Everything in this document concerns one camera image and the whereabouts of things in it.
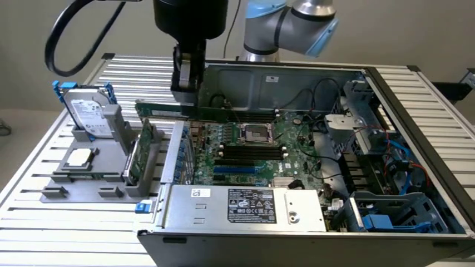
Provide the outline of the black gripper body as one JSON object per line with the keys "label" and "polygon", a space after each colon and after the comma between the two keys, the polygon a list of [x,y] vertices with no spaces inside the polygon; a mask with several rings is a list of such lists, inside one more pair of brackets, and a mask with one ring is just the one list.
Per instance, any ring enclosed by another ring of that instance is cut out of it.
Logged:
{"label": "black gripper body", "polygon": [[155,24],[177,43],[218,38],[226,29],[228,1],[153,1]]}

